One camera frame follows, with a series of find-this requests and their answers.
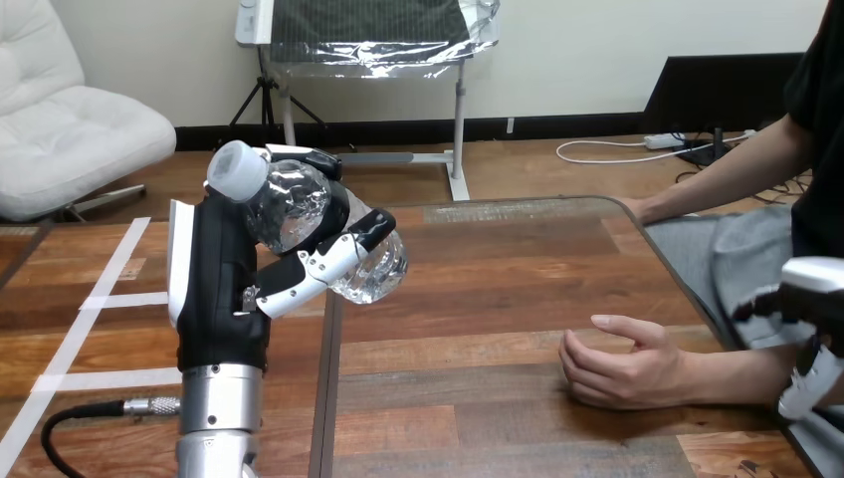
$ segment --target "tripod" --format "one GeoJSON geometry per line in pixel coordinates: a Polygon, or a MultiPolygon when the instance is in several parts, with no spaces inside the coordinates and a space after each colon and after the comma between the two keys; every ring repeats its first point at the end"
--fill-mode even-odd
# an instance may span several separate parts
{"type": "MultiPolygon", "coordinates": [[[[275,116],[273,114],[273,100],[270,96],[272,90],[279,90],[282,93],[283,98],[289,98],[291,103],[296,105],[297,108],[302,110],[306,115],[311,117],[312,120],[322,129],[326,134],[330,133],[330,129],[328,125],[323,121],[320,117],[318,117],[314,112],[309,110],[305,105],[302,104],[299,100],[297,100],[293,95],[290,95],[285,88],[282,91],[281,87],[275,80],[270,78],[267,75],[267,70],[264,68],[264,58],[261,56],[261,47],[256,49],[258,52],[258,67],[261,69],[261,76],[258,77],[255,81],[255,88],[249,93],[246,97],[246,100],[240,106],[240,109],[235,114],[235,117],[232,118],[232,121],[229,123],[229,133],[234,138],[234,128],[237,125],[237,121],[240,119],[240,116],[246,110],[246,107],[249,106],[249,103],[252,102],[252,99],[255,95],[258,94],[258,91],[261,91],[261,127],[262,127],[262,138],[261,141],[263,144],[267,144],[275,140],[276,138],[276,131],[278,127],[276,126],[275,116]]],[[[285,142],[289,143],[288,141],[288,133],[285,133],[285,142]]],[[[357,152],[357,147],[354,146],[349,141],[344,141],[348,143],[349,149],[352,152],[357,152]]]]}

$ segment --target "plastic water bottle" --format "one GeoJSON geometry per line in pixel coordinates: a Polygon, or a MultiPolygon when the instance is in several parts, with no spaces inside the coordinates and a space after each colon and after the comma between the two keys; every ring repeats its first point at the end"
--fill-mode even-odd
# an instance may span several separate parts
{"type": "MultiPolygon", "coordinates": [[[[324,174],[302,162],[270,163],[243,141],[221,147],[208,166],[208,184],[245,204],[250,233],[276,255],[296,248],[317,230],[331,202],[324,174]]],[[[343,230],[372,209],[347,190],[349,214],[343,230]]],[[[407,273],[407,255],[393,231],[333,291],[356,304],[371,304],[392,292],[407,273]]]]}

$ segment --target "robotic arm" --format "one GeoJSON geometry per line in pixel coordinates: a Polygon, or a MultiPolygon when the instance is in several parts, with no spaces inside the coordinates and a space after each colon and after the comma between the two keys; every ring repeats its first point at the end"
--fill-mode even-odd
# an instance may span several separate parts
{"type": "Polygon", "coordinates": [[[782,312],[785,323],[808,322],[815,334],[802,347],[776,412],[799,420],[832,389],[844,372],[844,260],[794,258],[782,267],[778,287],[756,291],[733,313],[736,321],[782,312]]]}
{"type": "MultiPolygon", "coordinates": [[[[343,187],[333,156],[294,146],[259,152],[306,162],[332,188],[343,187]]],[[[178,476],[254,477],[271,320],[355,267],[395,229],[395,220],[375,209],[342,231],[342,221],[328,218],[318,237],[259,271],[242,206],[210,192],[197,206],[173,201],[170,211],[168,310],[182,372],[178,476]]]]}

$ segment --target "forearm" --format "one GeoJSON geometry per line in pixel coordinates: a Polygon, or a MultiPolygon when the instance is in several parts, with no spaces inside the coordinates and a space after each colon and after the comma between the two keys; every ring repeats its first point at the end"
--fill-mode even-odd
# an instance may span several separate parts
{"type": "Polygon", "coordinates": [[[789,116],[692,178],[643,201],[649,223],[721,206],[781,184],[808,168],[811,133],[789,116]]]}
{"type": "MultiPolygon", "coordinates": [[[[797,346],[720,354],[689,354],[684,402],[773,405],[788,386],[797,346]]],[[[821,404],[844,403],[844,377],[821,404]]]]}

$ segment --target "person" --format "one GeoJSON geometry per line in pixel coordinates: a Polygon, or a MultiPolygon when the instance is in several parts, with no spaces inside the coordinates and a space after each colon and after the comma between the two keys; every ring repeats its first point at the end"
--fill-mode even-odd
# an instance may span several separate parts
{"type": "MultiPolygon", "coordinates": [[[[760,286],[779,283],[790,257],[844,257],[844,1],[829,2],[784,100],[784,118],[692,178],[643,199],[620,198],[650,225],[648,234],[711,312],[719,331],[729,328],[726,317],[740,300],[760,286]],[[812,182],[791,208],[680,217],[757,194],[809,168],[812,182]]],[[[635,345],[630,354],[608,354],[566,331],[559,355],[569,394],[587,404],[624,409],[774,404],[788,385],[796,343],[810,334],[805,327],[753,318],[737,325],[749,349],[692,354],[680,350],[658,324],[601,315],[592,322],[635,345]]],[[[728,339],[726,333],[722,338],[728,339]]],[[[844,379],[823,400],[832,403],[844,403],[844,379]]],[[[840,453],[844,438],[833,441],[840,453]]],[[[829,476],[844,476],[844,460],[839,455],[837,461],[840,467],[829,476]]]]}

